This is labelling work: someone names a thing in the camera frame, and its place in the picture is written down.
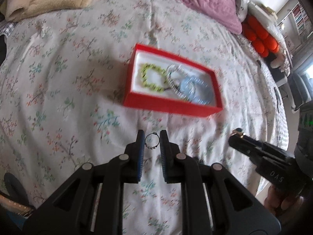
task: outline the white floral fabric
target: white floral fabric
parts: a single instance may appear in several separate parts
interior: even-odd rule
[[[207,118],[123,107],[136,43],[215,70],[224,110]],[[268,68],[215,20],[177,0],[93,0],[82,10],[22,20],[0,67],[0,185],[14,174],[36,207],[82,163],[108,162],[137,130],[166,129],[171,142],[207,165],[222,163],[253,194],[260,176],[228,146],[237,127],[283,149],[288,131]],[[143,177],[124,190],[124,234],[179,234],[179,185],[166,184],[160,149],[145,149]]]

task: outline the floral pattern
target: floral pattern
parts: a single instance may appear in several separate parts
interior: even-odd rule
[[[215,70],[224,110],[197,118],[123,107],[136,43]],[[177,0],[93,0],[81,10],[22,20],[0,67],[1,190],[11,172],[38,207],[84,162],[108,162],[139,129],[146,135],[166,129],[181,151],[207,165],[221,162],[256,194],[265,182],[229,148],[231,130],[288,146],[276,84],[257,59],[244,39]],[[125,184],[123,233],[178,234],[181,190],[164,182],[159,147],[145,149],[142,174],[139,184]]]

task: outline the silver ring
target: silver ring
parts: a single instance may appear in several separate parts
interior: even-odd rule
[[[180,99],[183,99],[183,100],[188,100],[188,96],[186,94],[183,94],[181,91],[180,91],[180,87],[177,86],[177,81],[176,79],[173,79],[172,78],[172,73],[173,72],[180,72],[181,74],[183,74],[184,76],[188,76],[187,72],[181,68],[180,66],[177,66],[175,64],[172,64],[170,65],[167,69],[166,69],[166,73],[165,73],[165,78],[166,78],[166,81],[168,83],[168,85],[170,86],[170,88],[175,92],[175,94],[178,95],[178,97]],[[190,89],[190,93],[195,93],[196,91],[196,86],[194,83],[192,83],[192,87]]]
[[[148,146],[148,144],[147,144],[147,138],[148,138],[148,136],[150,136],[150,135],[152,135],[152,134],[153,134],[153,135],[156,135],[156,136],[158,137],[159,142],[158,142],[155,146],[150,147],[150,146]],[[155,148],[158,147],[159,144],[160,144],[160,137],[158,136],[158,134],[157,134],[156,132],[152,132],[152,133],[148,134],[147,137],[145,138],[145,146],[146,146],[148,149],[155,149]]]

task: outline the open red jewelry box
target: open red jewelry box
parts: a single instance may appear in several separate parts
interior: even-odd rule
[[[201,105],[181,100],[171,90],[164,94],[165,91],[156,93],[143,87],[140,81],[139,68],[144,63],[161,64],[163,69],[166,69],[168,65],[177,64],[184,66],[187,70],[195,71],[195,73],[202,73],[209,78],[211,89],[214,91],[213,100],[208,105]],[[186,58],[142,44],[135,45],[129,61],[123,105],[135,109],[155,110],[195,117],[207,117],[223,110],[214,71]]]

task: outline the yellow-green beaded bracelet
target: yellow-green beaded bracelet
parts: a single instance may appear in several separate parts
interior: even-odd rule
[[[142,84],[144,87],[150,88],[152,91],[156,92],[164,92],[165,90],[170,89],[169,87],[161,87],[157,86],[155,83],[148,83],[147,82],[147,70],[154,70],[158,73],[160,73],[164,78],[166,75],[166,69],[162,69],[160,66],[156,66],[154,63],[145,63],[141,69],[141,78],[142,78]]]

